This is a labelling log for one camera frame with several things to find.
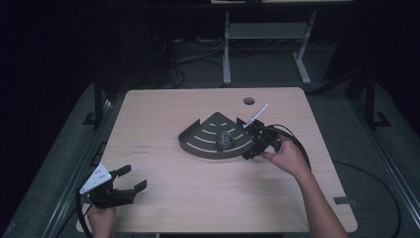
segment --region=wooden table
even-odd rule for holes
[[[254,105],[244,98],[252,97]],[[288,127],[305,147],[329,203],[347,231],[357,229],[346,196],[303,91],[299,88],[135,90],[127,93],[105,149],[109,171],[132,165],[114,187],[148,180],[135,203],[118,207],[116,231],[140,233],[271,233],[309,231],[292,176],[269,161],[214,161],[181,150],[178,135],[220,112],[244,121],[267,103],[265,125]]]

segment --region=dark floor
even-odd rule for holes
[[[177,44],[179,58],[193,56],[208,46]],[[334,46],[311,45],[304,61],[313,82],[304,86],[299,79],[291,52],[296,45],[275,46],[251,56],[233,57],[230,87],[297,86],[311,91],[329,82],[324,80]],[[181,64],[185,76],[181,87],[204,88],[222,86],[222,57]],[[172,78],[180,82],[172,72]],[[373,131],[364,120],[364,97],[351,100],[345,96],[346,81],[322,94],[308,96],[332,160],[359,228],[351,236],[359,237],[420,237],[420,229],[410,213],[407,201],[393,179],[386,158],[391,157],[402,173],[414,197],[420,197],[420,140],[395,108],[390,96],[376,87],[375,111],[382,112],[390,127]],[[172,88],[167,81],[161,88]],[[30,190],[16,212],[4,237],[83,237],[75,230],[76,216],[73,189],[93,167],[97,149],[108,140],[112,126],[124,100],[118,94],[105,108],[105,118],[97,130],[83,125],[86,115],[94,110],[93,86],[80,97],[58,138],[52,146]],[[117,234],[117,237],[155,237],[156,234]],[[285,234],[285,237],[308,237],[308,234]]]

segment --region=table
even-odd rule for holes
[[[251,97],[254,105],[246,105]],[[129,189],[148,180],[132,205],[118,207],[116,231],[130,233],[284,233],[309,231],[297,182],[262,158],[214,161],[179,147],[178,135],[220,112],[288,127],[305,147],[313,174],[347,231],[357,229],[304,92],[300,88],[133,90],[126,95],[102,157],[106,168],[131,165],[114,181]]]

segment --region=white marker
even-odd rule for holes
[[[263,108],[259,111],[259,112],[257,112],[257,114],[255,115],[255,116],[253,116],[253,117],[251,117],[251,119],[250,119],[250,121],[247,123],[247,124],[245,124],[244,125],[244,128],[247,128],[251,123],[253,123],[256,119],[257,119],[257,117],[259,117],[260,116],[260,114],[262,114],[262,112],[266,109],[268,107],[268,105],[267,104],[264,104],[263,105]]]

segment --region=small white object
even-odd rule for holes
[[[253,123],[256,119],[257,119],[257,117],[259,117],[260,116],[260,114],[262,114],[263,113],[263,111],[266,109],[268,107],[268,104],[264,104],[263,105],[263,108],[259,111],[259,112],[257,112],[257,114],[256,115],[254,115],[254,116],[252,116],[251,117],[251,119],[250,119],[250,121],[247,123],[247,124],[245,124],[244,125],[244,128],[247,128],[251,123]]]
[[[109,174],[105,166],[102,165],[102,163],[100,163],[95,169],[95,171],[92,173],[92,175],[89,177],[87,182],[84,184],[84,186],[81,188],[80,194],[84,194],[90,191],[91,189],[103,184],[111,178],[111,174]]]

